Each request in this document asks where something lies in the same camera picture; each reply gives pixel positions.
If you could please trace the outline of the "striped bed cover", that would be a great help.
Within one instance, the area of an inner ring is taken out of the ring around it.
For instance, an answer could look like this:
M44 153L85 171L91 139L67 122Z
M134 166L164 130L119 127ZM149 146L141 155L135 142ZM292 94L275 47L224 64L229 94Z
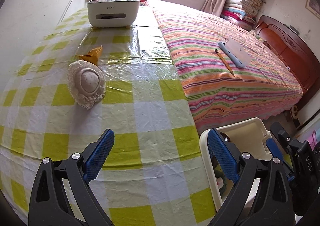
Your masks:
M198 132L289 110L303 89L248 31L184 5L147 0L176 66Z

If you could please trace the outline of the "grey blue notebook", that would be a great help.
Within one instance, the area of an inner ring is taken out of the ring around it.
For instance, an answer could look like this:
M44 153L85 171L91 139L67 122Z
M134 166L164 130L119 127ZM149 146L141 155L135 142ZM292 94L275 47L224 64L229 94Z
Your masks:
M236 40L229 38L228 41L218 42L217 45L239 69L244 69L250 64L250 55Z

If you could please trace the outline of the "yellow pencil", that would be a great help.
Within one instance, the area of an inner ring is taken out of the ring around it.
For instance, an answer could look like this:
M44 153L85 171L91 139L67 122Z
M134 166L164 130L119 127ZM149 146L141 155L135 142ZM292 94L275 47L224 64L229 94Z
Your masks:
M229 66L229 64L226 62L226 60L223 58L223 56L221 55L221 53L218 51L218 49L215 49L215 53L218 55L218 57L220 58L220 60L223 62L223 64L225 65L225 67L227 68L227 70L231 73L231 75L234 77L234 72L232 70L232 68Z

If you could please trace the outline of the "white tissue organizer box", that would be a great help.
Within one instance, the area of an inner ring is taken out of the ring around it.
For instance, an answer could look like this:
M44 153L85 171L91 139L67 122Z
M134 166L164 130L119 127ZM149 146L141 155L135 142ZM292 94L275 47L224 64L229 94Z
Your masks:
M140 0L91 0L88 20L96 28L127 27L135 21L139 6Z

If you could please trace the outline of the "framed wall picture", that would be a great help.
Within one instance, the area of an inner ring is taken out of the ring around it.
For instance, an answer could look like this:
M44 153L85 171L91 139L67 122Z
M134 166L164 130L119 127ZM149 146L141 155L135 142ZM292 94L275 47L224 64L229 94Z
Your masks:
M319 4L316 0L306 0L306 9L308 9L313 15L320 19Z

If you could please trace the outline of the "stack of folded quilts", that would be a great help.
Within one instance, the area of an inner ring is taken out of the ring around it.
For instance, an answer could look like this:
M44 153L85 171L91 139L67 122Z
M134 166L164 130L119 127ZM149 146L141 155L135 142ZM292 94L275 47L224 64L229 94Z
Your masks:
M264 0L226 0L220 17L251 31Z

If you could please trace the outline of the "wooden headboard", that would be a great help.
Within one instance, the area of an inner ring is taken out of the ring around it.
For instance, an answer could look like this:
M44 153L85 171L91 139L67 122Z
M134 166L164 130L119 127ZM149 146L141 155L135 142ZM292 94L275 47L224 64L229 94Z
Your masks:
M301 110L319 90L319 60L300 36L280 21L262 15L254 31L267 41L267 46L290 68L303 90L296 104Z

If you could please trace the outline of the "yellow origami paper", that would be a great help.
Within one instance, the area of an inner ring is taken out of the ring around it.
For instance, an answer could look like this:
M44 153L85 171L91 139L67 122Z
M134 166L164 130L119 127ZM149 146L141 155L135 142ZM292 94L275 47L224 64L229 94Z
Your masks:
M94 64L94 65L97 66L98 65L98 60L101 57L102 52L103 52L103 46L101 45L99 47L96 47L96 48L92 49L91 51L89 51L85 55L79 55L78 58L80 60L89 62L89 63Z

